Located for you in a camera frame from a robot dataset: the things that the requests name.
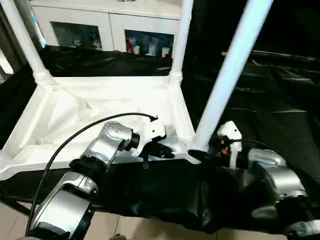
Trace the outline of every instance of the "white plastic leg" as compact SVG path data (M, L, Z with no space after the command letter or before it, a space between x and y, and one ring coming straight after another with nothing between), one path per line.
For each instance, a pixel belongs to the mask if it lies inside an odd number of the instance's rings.
M36 47L29 36L14 0L0 0L0 3L10 22L12 30L20 43L23 53L32 68L35 81L43 84L54 84L55 80L45 68L44 63L42 62Z
M169 74L170 82L176 81L180 83L182 81L182 65L184 63L193 5L194 0L183 1L180 29L176 41L172 69Z
M248 0L192 142L207 151L209 141L244 69L273 0Z

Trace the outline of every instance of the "cabinet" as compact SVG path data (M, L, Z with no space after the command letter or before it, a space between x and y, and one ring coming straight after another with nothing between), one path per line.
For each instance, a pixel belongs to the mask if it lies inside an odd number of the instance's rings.
M48 45L170 57L182 0L33 0Z

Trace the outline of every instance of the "tile floor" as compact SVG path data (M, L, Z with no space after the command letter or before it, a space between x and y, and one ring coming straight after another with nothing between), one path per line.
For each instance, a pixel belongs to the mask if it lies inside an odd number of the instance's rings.
M0 203L0 240L16 240L25 233L27 217ZM222 229L217 234L205 234L160 220L124 217L96 212L85 240L108 240L115 234L129 240L286 240L283 235Z

